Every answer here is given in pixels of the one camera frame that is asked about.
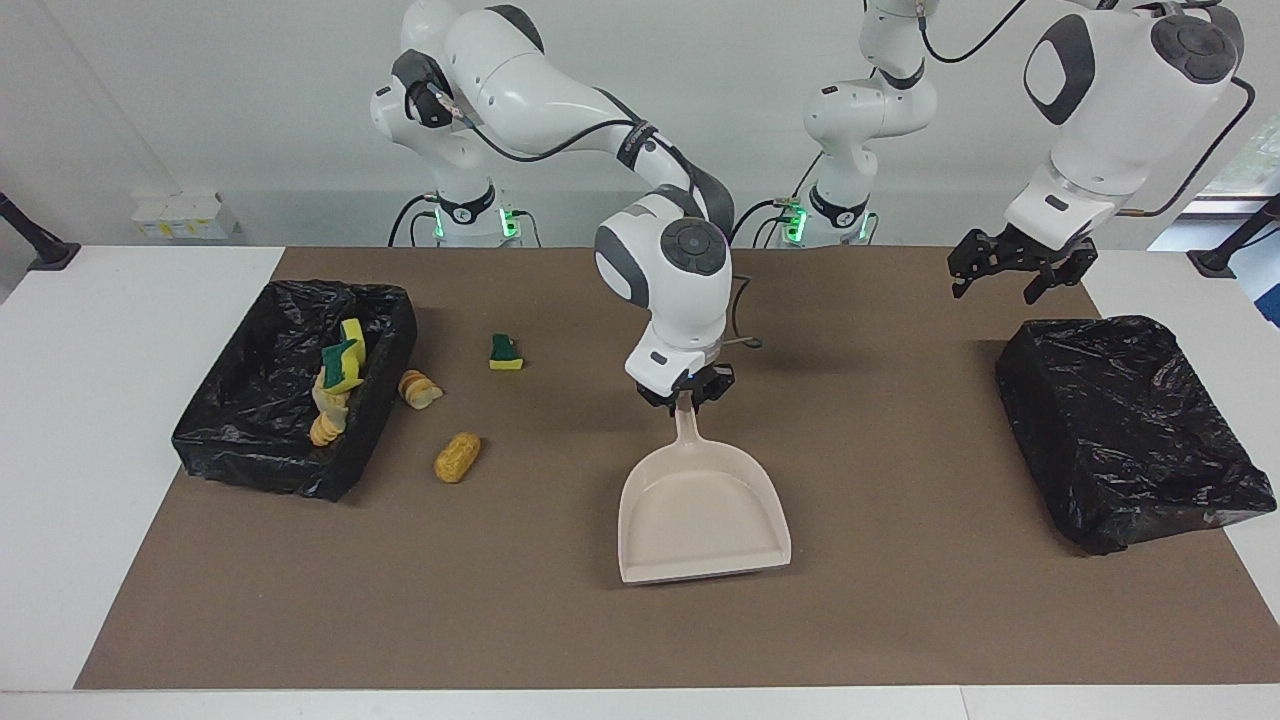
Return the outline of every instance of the table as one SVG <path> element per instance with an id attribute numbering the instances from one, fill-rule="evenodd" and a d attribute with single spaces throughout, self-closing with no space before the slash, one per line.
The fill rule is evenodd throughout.
<path id="1" fill-rule="evenodd" d="M 0 306 L 0 334 L 27 343 L 0 359 L 10 407 L 24 409 L 0 418 L 0 477 L 12 478 L 0 507 L 0 647 L 20 648 L 0 653 L 0 688 L 45 691 L 6 692 L 0 716 L 1271 717 L 1280 707 L 1280 687 L 67 693 L 177 468 L 173 421 L 279 256 L 90 247 Z M 1105 315 L 1143 313 L 1178 333 L 1254 461 L 1280 468 L 1270 442 L 1280 378 L 1267 374 L 1280 333 L 1234 283 L 1199 278 L 1180 255 L 1111 252 L 1085 284 Z M 148 343 L 165 337 L 182 342 L 161 359 Z M 52 451 L 59 441 L 82 452 Z M 74 483 L 90 479 L 119 491 L 88 501 Z M 1275 614 L 1280 518 L 1229 534 Z"/>

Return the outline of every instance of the brown tabletop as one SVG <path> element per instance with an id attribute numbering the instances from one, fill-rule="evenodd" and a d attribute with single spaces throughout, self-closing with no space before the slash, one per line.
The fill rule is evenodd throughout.
<path id="1" fill-rule="evenodd" d="M 645 313 L 586 250 L 285 252 L 276 278 L 394 283 L 413 365 L 340 503 L 178 475 L 81 688 L 632 688 L 1280 682 L 1280 628 L 1226 536 L 1085 557 L 1053 530 L 992 364 L 1029 275 L 950 296 L 941 249 L 737 252 L 737 384 L 703 433 L 769 471 L 790 568 L 626 588 L 617 501 L 671 442 L 622 363 Z M 488 369 L 516 337 L 520 373 Z M 430 461 L 485 439 L 460 486 Z"/>

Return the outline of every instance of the trash bag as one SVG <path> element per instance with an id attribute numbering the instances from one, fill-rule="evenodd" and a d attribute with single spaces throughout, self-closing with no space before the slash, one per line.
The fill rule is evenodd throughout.
<path id="1" fill-rule="evenodd" d="M 1029 322 L 996 379 L 1053 523 L 1089 553 L 1276 509 L 1174 333 L 1151 318 Z"/>
<path id="2" fill-rule="evenodd" d="M 364 383 L 351 392 L 347 429 L 311 445 L 311 387 L 320 351 L 357 318 Z M 257 296 L 178 421 L 173 446 L 187 474 L 269 492 L 337 501 L 364 473 L 387 424 L 417 340 L 408 293 L 385 284 L 271 282 Z"/>

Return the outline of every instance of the dustpan pan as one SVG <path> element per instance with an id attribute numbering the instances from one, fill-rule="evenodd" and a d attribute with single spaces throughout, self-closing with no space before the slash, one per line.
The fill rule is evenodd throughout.
<path id="1" fill-rule="evenodd" d="M 676 442 L 650 452 L 622 487 L 622 582 L 687 580 L 790 562 L 791 534 L 768 473 L 746 452 L 703 439 L 682 395 Z"/>

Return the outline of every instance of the black plastic bag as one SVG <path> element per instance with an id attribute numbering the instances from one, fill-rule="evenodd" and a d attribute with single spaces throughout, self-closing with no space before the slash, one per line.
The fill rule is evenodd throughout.
<path id="1" fill-rule="evenodd" d="M 365 382 L 348 401 L 347 429 L 332 445 L 308 436 L 320 351 L 357 318 Z M 337 501 L 364 473 L 387 424 L 417 340 L 408 293 L 384 284 L 271 282 L 257 296 L 173 434 L 193 477 Z"/>
<path id="2" fill-rule="evenodd" d="M 1093 555 L 1276 509 L 1174 333 L 1151 318 L 1029 322 L 996 378 L 1053 523 Z"/>

